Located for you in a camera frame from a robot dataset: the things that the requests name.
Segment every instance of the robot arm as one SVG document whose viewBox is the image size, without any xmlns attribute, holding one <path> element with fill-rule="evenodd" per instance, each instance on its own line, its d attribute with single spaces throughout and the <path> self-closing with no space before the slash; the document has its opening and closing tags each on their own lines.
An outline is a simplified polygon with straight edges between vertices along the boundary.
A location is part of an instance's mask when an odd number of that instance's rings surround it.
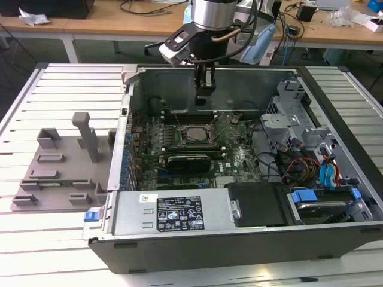
<svg viewBox="0 0 383 287">
<path fill-rule="evenodd" d="M 215 62 L 224 62 L 255 44 L 257 18 L 262 5 L 263 0 L 240 3 L 237 0 L 193 0 L 192 22 L 184 24 L 161 45 L 159 50 L 171 65 L 195 65 L 197 105 L 203 105 L 215 90 Z M 236 49 L 227 54 L 231 38 Z"/>
</svg>

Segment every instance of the blue tab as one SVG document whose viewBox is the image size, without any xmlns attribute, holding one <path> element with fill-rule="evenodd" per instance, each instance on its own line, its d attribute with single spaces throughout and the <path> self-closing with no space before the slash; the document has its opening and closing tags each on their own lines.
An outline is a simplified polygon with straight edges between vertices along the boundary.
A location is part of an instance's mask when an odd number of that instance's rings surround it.
<svg viewBox="0 0 383 287">
<path fill-rule="evenodd" d="M 318 200 L 314 190 L 294 190 L 291 196 L 295 203 Z"/>
<path fill-rule="evenodd" d="M 98 211 L 87 211 L 84 215 L 84 222 L 95 222 L 98 221 Z"/>
<path fill-rule="evenodd" d="M 324 183 L 324 177 L 326 175 L 326 165 L 322 165 L 321 166 L 321 169 L 320 169 L 320 172 L 319 172 L 319 182 L 321 184 Z"/>
<path fill-rule="evenodd" d="M 360 194 L 359 189 L 357 189 L 357 188 L 353 188 L 353 189 L 352 189 L 352 194 L 353 194 L 353 196 L 355 197 L 355 199 L 361 199 L 361 194 Z"/>
<path fill-rule="evenodd" d="M 334 171 L 334 168 L 332 165 L 328 165 L 327 166 L 327 172 L 326 172 L 326 178 L 324 180 L 324 186 L 325 187 L 332 187 L 332 184 L 331 184 L 331 177 L 333 175 L 333 171 Z"/>
</svg>

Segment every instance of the motherboard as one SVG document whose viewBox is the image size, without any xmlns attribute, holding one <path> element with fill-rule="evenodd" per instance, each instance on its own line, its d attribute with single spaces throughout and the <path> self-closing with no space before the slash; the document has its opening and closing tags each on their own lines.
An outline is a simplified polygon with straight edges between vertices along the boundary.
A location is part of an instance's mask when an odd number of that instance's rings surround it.
<svg viewBox="0 0 383 287">
<path fill-rule="evenodd" d="M 121 190 L 222 188 L 260 181 L 249 146 L 254 121 L 237 112 L 132 117 L 126 131 Z"/>
</svg>

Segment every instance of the floor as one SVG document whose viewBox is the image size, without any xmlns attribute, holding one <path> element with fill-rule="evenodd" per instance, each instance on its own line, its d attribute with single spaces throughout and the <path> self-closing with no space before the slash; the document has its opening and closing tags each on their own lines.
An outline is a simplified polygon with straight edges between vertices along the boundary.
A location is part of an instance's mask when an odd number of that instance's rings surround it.
<svg viewBox="0 0 383 287">
<path fill-rule="evenodd" d="M 17 45 L 15 40 L 8 38 L 10 48 L 0 50 L 0 119 L 16 98 L 33 71 L 35 62 Z M 77 46 L 83 63 L 164 63 L 158 49 L 151 50 L 152 56 L 144 55 L 145 42 L 121 42 L 120 54 L 113 52 L 113 44 L 109 41 L 78 41 Z M 61 41 L 53 39 L 22 39 L 21 45 L 27 49 L 38 62 L 68 63 L 68 58 Z M 323 50 L 303 48 L 293 50 L 287 56 L 288 65 L 325 66 Z M 283 51 L 280 51 L 272 61 L 272 65 L 281 65 Z M 356 78 L 368 89 L 375 78 L 383 72 L 383 52 L 364 53 L 361 51 L 346 51 L 342 54 L 338 66 L 346 66 Z M 383 77 L 374 85 L 371 93 L 383 101 Z"/>
</svg>

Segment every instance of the power supply label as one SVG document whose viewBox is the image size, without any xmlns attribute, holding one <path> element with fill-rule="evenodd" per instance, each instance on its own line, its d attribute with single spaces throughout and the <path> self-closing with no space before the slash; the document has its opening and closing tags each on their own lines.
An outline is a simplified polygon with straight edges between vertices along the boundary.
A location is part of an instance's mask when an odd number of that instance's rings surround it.
<svg viewBox="0 0 383 287">
<path fill-rule="evenodd" d="M 157 199 L 157 230 L 187 231 L 205 229 L 200 196 Z"/>
</svg>

